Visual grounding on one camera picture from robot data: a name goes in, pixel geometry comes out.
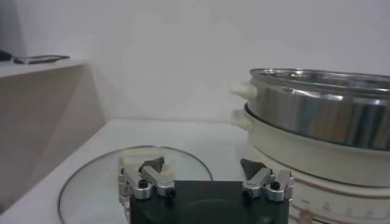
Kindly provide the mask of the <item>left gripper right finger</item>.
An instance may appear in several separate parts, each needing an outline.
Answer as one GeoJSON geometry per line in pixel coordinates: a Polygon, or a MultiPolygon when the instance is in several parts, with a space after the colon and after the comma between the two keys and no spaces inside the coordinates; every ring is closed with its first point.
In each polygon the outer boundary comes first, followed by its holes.
{"type": "Polygon", "coordinates": [[[247,201],[266,197],[270,201],[291,201],[293,199],[294,177],[288,170],[277,173],[261,162],[245,158],[240,160],[246,176],[242,183],[242,195],[247,201]]]}

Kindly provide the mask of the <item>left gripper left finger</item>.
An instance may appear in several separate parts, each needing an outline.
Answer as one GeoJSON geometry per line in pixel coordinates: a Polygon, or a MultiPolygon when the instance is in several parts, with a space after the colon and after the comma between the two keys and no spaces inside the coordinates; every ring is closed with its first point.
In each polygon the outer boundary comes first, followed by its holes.
{"type": "Polygon", "coordinates": [[[120,199],[134,196],[138,200],[148,200],[152,191],[165,198],[176,196],[176,184],[173,179],[165,178],[157,168],[162,168],[163,157],[145,161],[141,166],[122,164],[118,173],[118,193],[120,199]]]}

